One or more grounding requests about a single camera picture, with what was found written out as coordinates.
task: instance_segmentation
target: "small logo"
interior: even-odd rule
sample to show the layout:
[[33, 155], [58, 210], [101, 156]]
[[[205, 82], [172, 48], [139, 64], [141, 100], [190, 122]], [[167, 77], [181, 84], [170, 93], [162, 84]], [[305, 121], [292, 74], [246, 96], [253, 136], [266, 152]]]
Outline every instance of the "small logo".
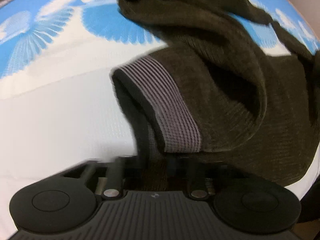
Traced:
[[153, 194], [151, 195], [151, 197], [153, 197], [153, 198], [158, 198], [158, 197], [160, 197], [160, 195], [155, 192], [155, 193], [153, 193]]

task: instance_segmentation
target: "white fabric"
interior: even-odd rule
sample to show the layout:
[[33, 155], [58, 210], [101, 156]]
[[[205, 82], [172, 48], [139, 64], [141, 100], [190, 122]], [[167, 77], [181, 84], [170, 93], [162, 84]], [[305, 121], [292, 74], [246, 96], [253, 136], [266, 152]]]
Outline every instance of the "white fabric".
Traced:
[[[20, 188], [89, 158], [135, 154], [109, 73], [95, 70], [0, 101], [0, 239], [16, 230], [8, 207]], [[287, 188], [301, 199], [318, 174], [319, 152]]]

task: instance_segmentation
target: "wall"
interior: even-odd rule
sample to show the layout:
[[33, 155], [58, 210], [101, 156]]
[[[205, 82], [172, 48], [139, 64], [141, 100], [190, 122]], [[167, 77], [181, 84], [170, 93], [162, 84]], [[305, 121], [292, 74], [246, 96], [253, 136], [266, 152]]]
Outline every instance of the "wall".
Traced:
[[320, 0], [289, 0], [320, 38]]

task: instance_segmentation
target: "bed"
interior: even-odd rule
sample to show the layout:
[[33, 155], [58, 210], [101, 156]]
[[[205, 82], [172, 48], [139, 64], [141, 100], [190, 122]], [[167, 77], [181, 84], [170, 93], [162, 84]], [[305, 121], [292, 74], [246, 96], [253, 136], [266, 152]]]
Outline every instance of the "bed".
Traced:
[[[250, 0], [314, 53], [320, 43], [287, 0]], [[269, 26], [236, 17], [265, 53], [289, 54]], [[123, 18], [116, 0], [14, 0], [0, 9], [0, 240], [16, 230], [9, 201], [22, 187], [86, 159], [136, 154], [111, 68], [166, 44]], [[319, 151], [287, 188], [302, 198]]]

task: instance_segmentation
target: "ribbed knit fabric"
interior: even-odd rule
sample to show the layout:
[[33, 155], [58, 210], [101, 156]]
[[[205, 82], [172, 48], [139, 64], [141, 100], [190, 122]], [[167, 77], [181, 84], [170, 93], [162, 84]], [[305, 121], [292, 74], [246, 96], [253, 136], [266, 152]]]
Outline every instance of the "ribbed knit fabric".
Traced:
[[[305, 174], [319, 143], [319, 53], [248, 0], [119, 6], [169, 44], [112, 75], [139, 151], [151, 126], [161, 153], [225, 161], [283, 186]], [[271, 23], [292, 56], [266, 56], [230, 13]]]

